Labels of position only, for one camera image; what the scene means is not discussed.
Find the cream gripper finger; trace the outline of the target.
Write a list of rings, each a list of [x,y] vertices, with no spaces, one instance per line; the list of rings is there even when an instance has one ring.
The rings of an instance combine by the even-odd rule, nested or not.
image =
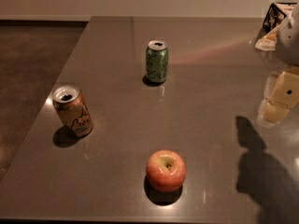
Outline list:
[[[263,91],[263,96],[265,98],[270,98],[275,87],[276,87],[276,83],[277,83],[277,80],[278,80],[278,75],[277,74],[271,74],[267,80],[266,80],[266,83],[265,83],[265,86],[264,86],[264,91]]]
[[[263,97],[261,101],[257,118],[259,124],[279,124],[299,103],[299,70],[283,70],[277,75],[271,97]]]

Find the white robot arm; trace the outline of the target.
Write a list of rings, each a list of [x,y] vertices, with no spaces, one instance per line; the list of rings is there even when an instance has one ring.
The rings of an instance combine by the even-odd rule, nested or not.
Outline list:
[[[264,35],[255,43],[260,51],[274,51],[287,65],[265,84],[257,121],[264,127],[280,123],[299,103],[299,4],[272,3],[263,21]]]

